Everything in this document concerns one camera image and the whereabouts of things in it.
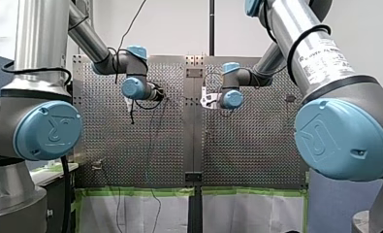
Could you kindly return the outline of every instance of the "light blue joint cover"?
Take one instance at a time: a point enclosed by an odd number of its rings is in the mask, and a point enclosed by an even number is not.
[[[237,109],[243,103],[243,95],[237,90],[228,91],[223,98],[223,106],[226,109]]]
[[[245,0],[245,13],[249,17],[256,17],[262,0]]]
[[[145,86],[137,78],[127,78],[122,83],[122,94],[129,99],[141,100],[145,96]]]
[[[26,160],[52,160],[67,154],[80,138],[79,112],[64,101],[49,101],[31,110],[13,138],[18,156]]]
[[[224,73],[224,75],[238,69],[239,69],[239,63],[237,62],[228,62],[222,65],[222,72]]]
[[[383,178],[383,128],[366,111],[338,99],[317,99],[297,114],[295,139],[305,162],[335,180]]]
[[[132,52],[135,56],[146,60],[146,48],[141,46],[129,46],[127,50]]]

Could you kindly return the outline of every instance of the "green tape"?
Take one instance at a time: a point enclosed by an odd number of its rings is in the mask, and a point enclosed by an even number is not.
[[[308,230],[308,192],[306,192],[306,195],[303,197],[303,233],[306,233]]]
[[[304,197],[306,190],[283,190],[258,187],[203,187],[203,195],[253,194],[280,197]]]
[[[87,196],[134,196],[134,197],[184,197],[193,196],[194,188],[136,188],[136,187],[114,187],[83,188],[77,189],[76,194],[82,197]]]
[[[82,203],[82,196],[76,192],[76,200],[74,201],[74,206],[76,208],[76,232],[75,233],[80,233],[81,203]]]

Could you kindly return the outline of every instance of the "vertical metal post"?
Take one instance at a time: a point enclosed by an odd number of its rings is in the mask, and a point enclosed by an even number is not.
[[[215,56],[215,0],[209,0],[209,55]]]

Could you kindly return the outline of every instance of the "pegboard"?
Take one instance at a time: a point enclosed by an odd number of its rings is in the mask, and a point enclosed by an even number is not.
[[[87,57],[75,56],[73,98],[84,124],[75,149],[75,160],[82,164],[77,186],[184,185],[183,60],[149,59],[147,78],[164,86],[168,101],[154,111],[136,107],[132,124],[121,93],[125,77],[115,83],[115,76],[98,76]]]
[[[208,91],[218,91],[220,76],[211,73],[229,61],[251,67],[258,58],[151,56],[147,78],[168,100],[155,111],[135,109],[131,124],[120,87],[125,77],[115,84],[115,76],[97,76],[88,58],[75,56],[73,98],[84,122],[77,186],[185,186],[185,173],[202,172],[202,185],[305,188],[293,127],[302,97],[286,72],[270,87],[243,87],[244,105],[234,113],[198,104],[203,78]]]
[[[258,59],[208,57],[207,91],[221,85],[222,64],[252,68]],[[294,140],[302,96],[286,70],[271,86],[242,87],[243,106],[233,112],[203,110],[203,185],[306,188],[307,166]]]

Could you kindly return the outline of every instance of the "label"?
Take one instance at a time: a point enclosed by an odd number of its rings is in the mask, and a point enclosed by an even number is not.
[[[309,83],[321,83],[326,79],[340,80],[355,73],[333,40],[323,39],[320,44],[298,59]]]

